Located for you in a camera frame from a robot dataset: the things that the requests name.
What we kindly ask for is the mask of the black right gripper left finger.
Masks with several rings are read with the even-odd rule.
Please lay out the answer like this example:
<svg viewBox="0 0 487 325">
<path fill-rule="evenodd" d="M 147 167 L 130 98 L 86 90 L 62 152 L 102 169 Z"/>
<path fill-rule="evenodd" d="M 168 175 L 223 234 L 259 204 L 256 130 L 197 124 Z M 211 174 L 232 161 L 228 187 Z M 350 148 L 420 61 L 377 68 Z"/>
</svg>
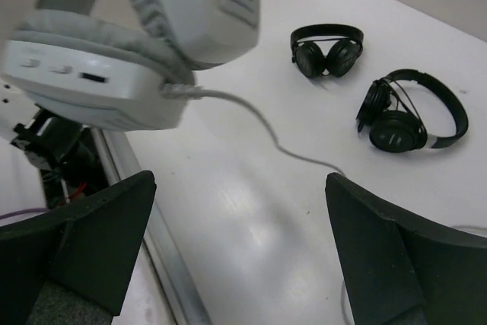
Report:
<svg viewBox="0 0 487 325">
<path fill-rule="evenodd" d="M 3 324 L 110 324 L 120 315 L 154 203 L 144 170 L 1 228 Z"/>
</svg>

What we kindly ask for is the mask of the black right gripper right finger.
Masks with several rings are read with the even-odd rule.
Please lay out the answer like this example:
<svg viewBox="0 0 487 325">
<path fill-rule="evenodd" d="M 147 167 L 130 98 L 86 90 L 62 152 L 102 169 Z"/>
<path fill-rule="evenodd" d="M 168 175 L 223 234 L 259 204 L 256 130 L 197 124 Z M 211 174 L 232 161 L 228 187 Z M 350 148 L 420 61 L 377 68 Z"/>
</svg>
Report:
<svg viewBox="0 0 487 325">
<path fill-rule="evenodd" d="M 484 324 L 486 239 L 329 174 L 326 205 L 356 324 Z"/>
</svg>

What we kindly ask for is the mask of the white over-ear headphones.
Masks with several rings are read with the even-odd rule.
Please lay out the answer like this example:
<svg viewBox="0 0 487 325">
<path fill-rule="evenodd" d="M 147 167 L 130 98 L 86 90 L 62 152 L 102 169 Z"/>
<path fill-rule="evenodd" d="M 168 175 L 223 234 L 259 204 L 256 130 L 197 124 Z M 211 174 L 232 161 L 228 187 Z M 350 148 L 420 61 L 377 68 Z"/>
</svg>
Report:
<svg viewBox="0 0 487 325">
<path fill-rule="evenodd" d="M 260 0 L 37 0 L 2 75 L 66 119 L 121 132 L 176 128 L 194 74 L 248 53 Z"/>
</svg>

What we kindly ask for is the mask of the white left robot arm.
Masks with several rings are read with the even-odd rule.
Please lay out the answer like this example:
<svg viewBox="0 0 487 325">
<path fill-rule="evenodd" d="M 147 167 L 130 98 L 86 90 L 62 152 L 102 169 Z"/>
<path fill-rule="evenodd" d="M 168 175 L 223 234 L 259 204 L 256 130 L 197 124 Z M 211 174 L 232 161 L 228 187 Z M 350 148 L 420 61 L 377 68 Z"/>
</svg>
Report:
<svg viewBox="0 0 487 325">
<path fill-rule="evenodd" d="M 109 324 L 121 314 L 154 204 L 145 170 L 109 184 L 90 131 L 1 83 L 1 135 L 71 194 L 1 228 L 3 324 Z"/>
</svg>

